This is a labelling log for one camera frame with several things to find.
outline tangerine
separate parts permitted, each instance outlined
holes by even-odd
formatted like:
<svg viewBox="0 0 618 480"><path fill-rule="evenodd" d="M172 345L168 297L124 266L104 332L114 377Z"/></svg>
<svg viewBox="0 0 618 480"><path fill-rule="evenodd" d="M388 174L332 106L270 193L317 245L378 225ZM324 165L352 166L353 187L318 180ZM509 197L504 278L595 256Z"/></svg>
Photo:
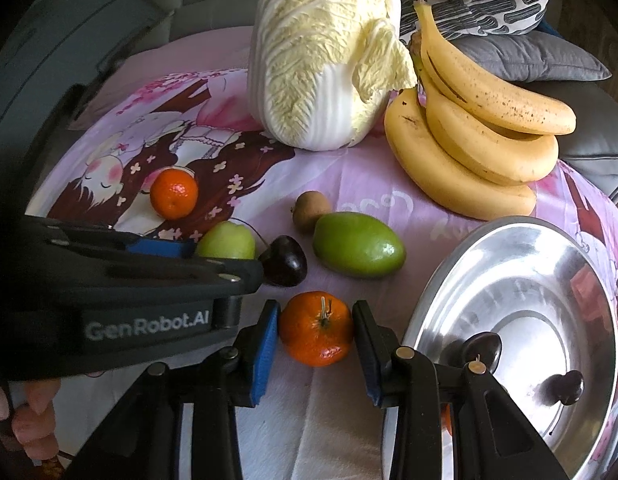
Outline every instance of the tangerine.
<svg viewBox="0 0 618 480"><path fill-rule="evenodd" d="M198 201L198 184L186 171L169 168L151 184L151 205L165 220L178 220L191 213Z"/></svg>
<svg viewBox="0 0 618 480"><path fill-rule="evenodd" d="M353 332L346 304L319 290L291 298L278 320L278 334L289 355L313 367L343 359L351 349Z"/></svg>
<svg viewBox="0 0 618 480"><path fill-rule="evenodd" d="M451 423L451 405L446 404L442 408L442 426L446 428L450 436L454 436L453 425Z"/></svg>

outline green pear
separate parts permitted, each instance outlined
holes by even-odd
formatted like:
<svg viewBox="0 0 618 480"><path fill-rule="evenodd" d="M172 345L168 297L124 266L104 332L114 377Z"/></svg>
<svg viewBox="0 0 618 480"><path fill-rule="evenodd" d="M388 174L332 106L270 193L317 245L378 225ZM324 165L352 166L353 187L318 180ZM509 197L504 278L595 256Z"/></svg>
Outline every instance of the green pear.
<svg viewBox="0 0 618 480"><path fill-rule="evenodd" d="M229 221L220 222L201 238L196 254L205 258L253 260L256 241L248 227Z"/></svg>

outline dark cherry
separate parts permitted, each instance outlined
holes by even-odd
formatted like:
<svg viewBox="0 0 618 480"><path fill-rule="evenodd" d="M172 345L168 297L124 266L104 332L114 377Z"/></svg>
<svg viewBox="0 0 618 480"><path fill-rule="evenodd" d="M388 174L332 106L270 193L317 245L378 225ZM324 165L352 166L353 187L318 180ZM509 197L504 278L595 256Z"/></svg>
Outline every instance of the dark cherry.
<svg viewBox="0 0 618 480"><path fill-rule="evenodd" d="M554 402L561 402L564 406L570 406L582 397L585 379L579 370L570 370L564 375L553 376L550 389Z"/></svg>
<svg viewBox="0 0 618 480"><path fill-rule="evenodd" d="M462 367L480 359L487 370L494 374L502 355L502 339L494 332L480 332L467 339L460 348L458 364Z"/></svg>
<svg viewBox="0 0 618 480"><path fill-rule="evenodd" d="M271 242L260 254L266 282L278 286L299 285L307 277L307 258L300 244L287 235Z"/></svg>

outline patterned pillow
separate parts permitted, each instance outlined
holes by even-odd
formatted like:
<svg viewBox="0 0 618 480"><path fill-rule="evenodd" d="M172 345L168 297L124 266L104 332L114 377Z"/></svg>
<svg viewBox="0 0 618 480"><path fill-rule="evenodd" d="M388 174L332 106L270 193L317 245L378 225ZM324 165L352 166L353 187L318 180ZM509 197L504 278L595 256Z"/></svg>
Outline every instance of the patterned pillow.
<svg viewBox="0 0 618 480"><path fill-rule="evenodd" d="M418 30L413 1L402 4L400 39L409 43ZM544 16L549 0L427 0L438 29L448 40L472 34L524 34Z"/></svg>

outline metal bowl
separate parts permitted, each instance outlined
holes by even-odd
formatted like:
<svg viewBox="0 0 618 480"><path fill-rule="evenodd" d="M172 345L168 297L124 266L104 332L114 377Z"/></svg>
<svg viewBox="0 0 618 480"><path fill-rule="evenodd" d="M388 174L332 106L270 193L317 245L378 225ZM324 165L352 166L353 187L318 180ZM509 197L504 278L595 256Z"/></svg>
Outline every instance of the metal bowl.
<svg viewBox="0 0 618 480"><path fill-rule="evenodd" d="M503 343L495 378L576 478L601 437L618 370L611 303L586 253L566 233L534 218L504 218L471 233L431 277L402 343L449 364L462 342L487 331ZM573 369L584 377L584 393L563 406L548 394L548 379ZM396 408L387 411L386 479L396 418ZM447 432L442 478L453 479Z"/></svg>

